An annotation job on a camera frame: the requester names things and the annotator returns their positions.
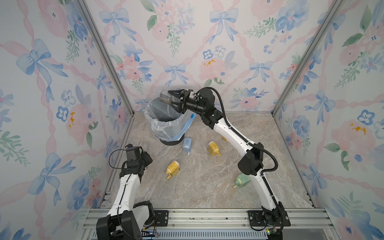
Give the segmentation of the clear sharpener shavings tray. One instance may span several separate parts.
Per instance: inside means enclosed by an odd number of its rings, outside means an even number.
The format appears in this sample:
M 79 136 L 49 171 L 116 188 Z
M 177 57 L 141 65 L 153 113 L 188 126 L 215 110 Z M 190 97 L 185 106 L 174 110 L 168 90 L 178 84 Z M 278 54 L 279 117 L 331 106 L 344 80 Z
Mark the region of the clear sharpener shavings tray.
M 162 90 L 160 93 L 160 101 L 167 105 L 171 105 L 172 97 L 173 96 L 167 90 Z

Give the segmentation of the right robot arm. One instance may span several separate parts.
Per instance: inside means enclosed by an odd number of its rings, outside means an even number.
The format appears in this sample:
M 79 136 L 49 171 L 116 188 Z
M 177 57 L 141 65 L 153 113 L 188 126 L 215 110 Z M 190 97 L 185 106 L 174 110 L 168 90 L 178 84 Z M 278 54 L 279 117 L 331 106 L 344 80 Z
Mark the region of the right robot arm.
M 261 143 L 249 140 L 228 121 L 222 97 L 216 89 L 163 90 L 160 100 L 178 113 L 190 110 L 199 115 L 206 126 L 232 144 L 242 157 L 238 162 L 239 170 L 249 176 L 260 197 L 266 226 L 279 227 L 279 231 L 289 226 L 288 214 L 266 178 L 266 173 L 278 169 L 277 159 Z

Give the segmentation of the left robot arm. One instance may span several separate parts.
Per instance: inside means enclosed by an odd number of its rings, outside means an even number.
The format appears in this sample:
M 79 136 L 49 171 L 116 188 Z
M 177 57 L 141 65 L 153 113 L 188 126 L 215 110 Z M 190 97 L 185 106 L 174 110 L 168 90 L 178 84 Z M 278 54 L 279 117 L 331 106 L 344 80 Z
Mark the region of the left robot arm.
M 142 147 L 128 144 L 123 151 L 127 160 L 120 167 L 119 191 L 115 201 L 96 225 L 98 240 L 141 240 L 142 230 L 156 221 L 150 201 L 135 203 L 145 168 L 153 160 Z

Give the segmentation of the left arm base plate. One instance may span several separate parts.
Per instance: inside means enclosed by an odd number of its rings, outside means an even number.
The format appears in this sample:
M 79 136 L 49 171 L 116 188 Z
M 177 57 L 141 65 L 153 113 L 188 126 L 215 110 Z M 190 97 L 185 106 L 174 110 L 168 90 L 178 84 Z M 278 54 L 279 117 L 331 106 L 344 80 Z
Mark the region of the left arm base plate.
M 146 220 L 144 227 L 167 227 L 169 220 L 168 210 L 154 210 L 150 211 L 150 216 Z

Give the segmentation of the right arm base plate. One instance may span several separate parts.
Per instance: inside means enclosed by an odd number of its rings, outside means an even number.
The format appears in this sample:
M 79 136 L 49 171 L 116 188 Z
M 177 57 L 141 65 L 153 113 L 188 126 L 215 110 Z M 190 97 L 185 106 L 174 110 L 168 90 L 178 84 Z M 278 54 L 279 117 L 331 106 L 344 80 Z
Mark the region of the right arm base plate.
M 285 210 L 283 210 L 283 216 L 281 216 L 279 210 L 274 212 L 268 210 L 249 210 L 247 214 L 252 227 L 271 228 L 273 226 L 280 227 L 282 224 L 284 227 L 291 226 L 290 218 Z

